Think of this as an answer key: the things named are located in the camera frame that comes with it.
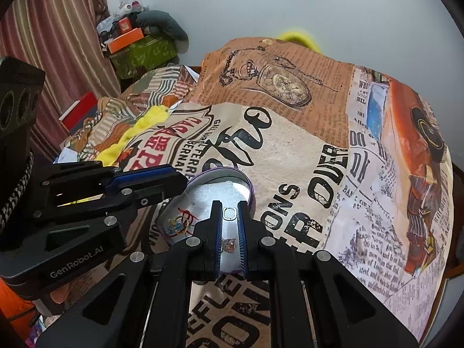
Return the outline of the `purple heart-shaped tin box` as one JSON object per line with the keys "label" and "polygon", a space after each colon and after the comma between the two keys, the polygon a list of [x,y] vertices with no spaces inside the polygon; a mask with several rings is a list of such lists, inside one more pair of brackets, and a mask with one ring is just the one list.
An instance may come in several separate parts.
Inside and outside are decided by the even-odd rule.
{"label": "purple heart-shaped tin box", "polygon": [[220,217],[220,273],[241,271],[238,243],[238,203],[245,201],[254,212],[254,190],[250,179],[232,167],[204,171],[192,178],[186,190],[171,199],[157,218],[158,229],[169,244],[193,235],[198,222],[210,217],[212,203],[222,204]]}

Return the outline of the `red white box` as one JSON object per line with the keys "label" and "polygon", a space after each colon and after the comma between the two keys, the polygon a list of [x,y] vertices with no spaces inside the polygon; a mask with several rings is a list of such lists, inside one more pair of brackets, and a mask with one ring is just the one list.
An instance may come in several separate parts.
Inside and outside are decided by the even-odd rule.
{"label": "red white box", "polygon": [[83,126],[84,120],[93,117],[96,111],[97,98],[92,92],[86,92],[61,115],[59,121],[69,134],[75,134]]}

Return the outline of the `yellow fleece blanket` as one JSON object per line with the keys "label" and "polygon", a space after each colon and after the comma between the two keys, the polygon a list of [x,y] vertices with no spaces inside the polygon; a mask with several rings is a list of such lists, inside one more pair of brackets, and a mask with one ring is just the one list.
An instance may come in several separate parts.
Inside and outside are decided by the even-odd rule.
{"label": "yellow fleece blanket", "polygon": [[112,144],[103,150],[96,157],[96,160],[102,162],[103,166],[112,166],[130,139],[153,125],[165,122],[168,116],[169,114],[167,106],[162,104],[150,107],[145,115],[137,120],[134,126],[130,127],[123,133],[117,143]]}

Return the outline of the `orange box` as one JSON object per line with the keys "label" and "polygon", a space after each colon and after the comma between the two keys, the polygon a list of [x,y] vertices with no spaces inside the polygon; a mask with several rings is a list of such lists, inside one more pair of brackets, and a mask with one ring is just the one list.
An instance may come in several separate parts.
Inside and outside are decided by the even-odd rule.
{"label": "orange box", "polygon": [[144,34],[143,34],[142,29],[140,28],[132,29],[129,32],[126,32],[118,36],[116,39],[112,40],[108,44],[108,50],[110,53],[116,53],[117,51],[135,42],[138,42],[138,40],[141,40],[143,38],[144,38]]}

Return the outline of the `newspaper print bed blanket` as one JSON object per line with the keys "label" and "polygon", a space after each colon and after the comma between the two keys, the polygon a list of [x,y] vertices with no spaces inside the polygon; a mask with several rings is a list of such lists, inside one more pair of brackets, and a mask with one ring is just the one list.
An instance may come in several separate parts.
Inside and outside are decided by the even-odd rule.
{"label": "newspaper print bed blanket", "polygon": [[165,122],[113,166],[233,167],[255,219],[300,253],[326,250],[421,339],[452,243],[453,169],[429,104],[408,85],[269,38],[228,42],[194,76],[148,72],[104,97],[64,147],[95,160],[155,105]]}

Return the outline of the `green patterned storage box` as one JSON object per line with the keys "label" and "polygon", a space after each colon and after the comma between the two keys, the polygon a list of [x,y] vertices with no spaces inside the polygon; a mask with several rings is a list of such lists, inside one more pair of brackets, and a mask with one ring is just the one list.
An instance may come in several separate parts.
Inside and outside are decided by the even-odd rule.
{"label": "green patterned storage box", "polygon": [[178,54],[175,43],[165,36],[147,35],[109,56],[120,79],[132,79],[159,68]]}

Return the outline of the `striped red curtain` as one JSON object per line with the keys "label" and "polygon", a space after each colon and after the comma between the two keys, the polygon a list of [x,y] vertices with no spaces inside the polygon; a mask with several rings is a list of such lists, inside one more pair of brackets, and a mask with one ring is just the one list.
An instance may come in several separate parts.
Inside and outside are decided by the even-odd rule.
{"label": "striped red curtain", "polygon": [[84,93],[119,95],[119,80],[96,31],[108,16],[107,0],[13,0],[1,18],[1,55],[46,74],[31,130],[36,158],[58,156],[68,137],[59,117]]}

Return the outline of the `grey plush pillow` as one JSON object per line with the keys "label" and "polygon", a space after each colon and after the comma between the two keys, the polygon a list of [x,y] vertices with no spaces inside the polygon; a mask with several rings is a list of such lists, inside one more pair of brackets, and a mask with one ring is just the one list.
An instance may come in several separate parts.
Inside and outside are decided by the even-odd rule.
{"label": "grey plush pillow", "polygon": [[167,12],[161,10],[144,10],[135,17],[135,26],[146,35],[165,35],[175,42],[189,42],[187,33]]}

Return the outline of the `yellow round cushion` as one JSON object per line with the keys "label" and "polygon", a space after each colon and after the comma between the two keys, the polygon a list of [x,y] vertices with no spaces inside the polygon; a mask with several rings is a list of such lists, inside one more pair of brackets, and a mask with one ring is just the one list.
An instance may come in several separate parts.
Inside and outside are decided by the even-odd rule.
{"label": "yellow round cushion", "polygon": [[316,53],[322,52],[320,51],[315,41],[309,35],[306,35],[302,32],[284,32],[283,34],[278,36],[278,39],[283,40],[285,42],[298,44],[312,51],[315,51]]}

